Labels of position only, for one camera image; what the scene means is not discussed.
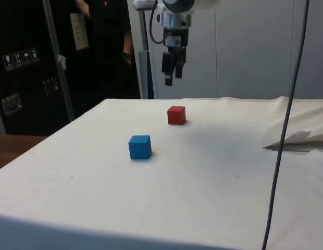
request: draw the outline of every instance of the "black cable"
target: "black cable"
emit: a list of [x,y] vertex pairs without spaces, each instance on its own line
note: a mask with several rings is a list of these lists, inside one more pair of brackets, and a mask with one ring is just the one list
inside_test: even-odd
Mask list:
[[153,21],[153,15],[155,13],[155,9],[157,8],[157,4],[158,4],[158,0],[155,1],[155,4],[153,6],[153,9],[152,9],[152,12],[151,12],[151,16],[150,16],[150,23],[149,23],[149,32],[150,32],[150,38],[151,40],[155,43],[155,44],[162,44],[163,42],[165,42],[166,38],[170,35],[169,33],[167,33],[163,40],[161,40],[160,42],[156,41],[154,38],[153,38],[153,35],[152,35],[152,21]]
[[302,60],[302,55],[303,55],[303,48],[304,48],[304,42],[305,42],[305,33],[306,33],[306,25],[307,25],[308,6],[309,6],[309,0],[306,0],[305,11],[304,11],[304,19],[303,19],[303,27],[302,27],[301,45],[300,45],[300,48],[299,48],[299,53],[298,53],[298,58],[297,58],[297,63],[296,63],[296,69],[295,69],[292,84],[291,84],[288,107],[287,107],[287,112],[285,114],[285,119],[284,119],[282,134],[281,134],[281,141],[280,141],[278,154],[277,154],[275,173],[274,173],[274,178],[273,178],[273,181],[272,181],[272,188],[271,188],[271,195],[270,195],[267,227],[266,227],[266,233],[265,233],[265,237],[264,237],[264,242],[262,244],[262,250],[266,250],[268,237],[269,237],[269,230],[270,230],[270,224],[271,224],[271,218],[272,218],[272,209],[273,209],[273,206],[274,206],[276,183],[277,183],[278,172],[280,170],[281,156],[282,156],[283,147],[284,147],[284,139],[285,139],[285,134],[287,132],[287,127],[288,127],[288,122],[289,122],[289,117],[290,117],[290,111],[291,111],[293,96],[294,96],[294,93],[295,93],[299,67],[301,65],[301,60]]

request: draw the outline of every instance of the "cube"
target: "cube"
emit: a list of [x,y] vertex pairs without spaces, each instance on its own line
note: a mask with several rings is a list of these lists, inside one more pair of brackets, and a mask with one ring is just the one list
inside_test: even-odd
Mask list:
[[132,160],[149,159],[152,152],[150,136],[133,136],[129,141],[129,152]]
[[168,124],[183,125],[186,122],[185,107],[173,106],[167,111]]

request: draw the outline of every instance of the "white fabric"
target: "white fabric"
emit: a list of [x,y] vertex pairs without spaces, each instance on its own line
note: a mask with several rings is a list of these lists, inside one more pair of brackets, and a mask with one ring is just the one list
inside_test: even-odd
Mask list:
[[[176,105],[183,126],[167,124]],[[276,161],[262,147],[286,105],[104,101],[0,170],[0,249],[260,249]],[[294,103],[304,110],[323,101]],[[145,134],[152,158],[131,161]],[[269,249],[323,249],[323,153],[284,153],[275,201]]]

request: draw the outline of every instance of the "black shirt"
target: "black shirt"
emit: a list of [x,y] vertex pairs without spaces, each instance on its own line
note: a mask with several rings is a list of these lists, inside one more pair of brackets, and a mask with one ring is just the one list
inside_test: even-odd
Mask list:
[[91,0],[96,59],[102,67],[122,58],[123,37],[130,30],[127,0]]

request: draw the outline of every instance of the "red cube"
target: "red cube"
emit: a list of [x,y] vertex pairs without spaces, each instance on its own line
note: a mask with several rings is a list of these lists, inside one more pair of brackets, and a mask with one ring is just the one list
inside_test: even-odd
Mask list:
[[167,111],[168,124],[183,125],[186,122],[185,107],[173,106]]

